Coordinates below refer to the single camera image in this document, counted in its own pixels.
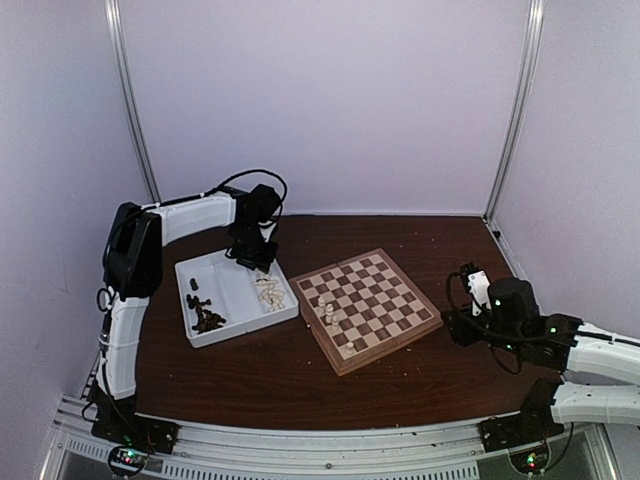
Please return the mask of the white chess piece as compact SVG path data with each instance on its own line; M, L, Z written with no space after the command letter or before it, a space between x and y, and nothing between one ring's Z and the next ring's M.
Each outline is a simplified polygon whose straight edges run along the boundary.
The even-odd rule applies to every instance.
M330 332L334 335L341 332L341 327L339 325L339 318L335 313L333 313L330 317Z
M324 307L324 313L325 313L325 322L327 324L331 324L333 322L333 318L334 318L334 307L333 304L331 302L327 303Z
M325 314L326 313L326 298L323 295L320 295L318 297L318 308L320 311L320 314Z

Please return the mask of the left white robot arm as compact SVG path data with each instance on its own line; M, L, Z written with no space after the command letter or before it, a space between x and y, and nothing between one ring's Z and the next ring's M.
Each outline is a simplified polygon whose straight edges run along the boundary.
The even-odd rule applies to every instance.
M122 402L136 395L135 366L142 320L163 279L163 249L186 236L225 227L232 239L225 255L250 270L268 272L278 245L272 236L286 196L259 184L245 192L227 183L195 195L146 206L119 206L103 253L104 312L99 336L97 405L111 407L103 420L123 444L137 442L144 424Z

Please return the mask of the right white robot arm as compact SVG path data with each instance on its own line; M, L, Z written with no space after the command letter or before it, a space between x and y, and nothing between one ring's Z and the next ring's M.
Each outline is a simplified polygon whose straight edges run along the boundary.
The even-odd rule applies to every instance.
M483 272L452 272L445 280L450 306L443 315L452 340L478 342L524 364L560 375L582 373L611 385L539 379L513 419L519 440L535 440L546 429L570 423L636 425L639 422L639 342L566 314L540 313L532 285L515 277L490 282Z

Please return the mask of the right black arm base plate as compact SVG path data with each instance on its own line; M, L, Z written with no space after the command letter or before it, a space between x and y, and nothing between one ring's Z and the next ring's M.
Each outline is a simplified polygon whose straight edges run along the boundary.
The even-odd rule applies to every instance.
M542 442L562 434L565 427L556 423L549 410L520 411L503 417L491 417L478 424L486 452L511 449Z

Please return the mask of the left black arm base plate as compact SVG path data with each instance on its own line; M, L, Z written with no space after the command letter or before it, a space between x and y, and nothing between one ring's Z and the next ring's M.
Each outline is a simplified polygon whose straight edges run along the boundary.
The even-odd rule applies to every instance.
M91 428L94 437L143 452L171 454L179 426L170 421L100 409Z

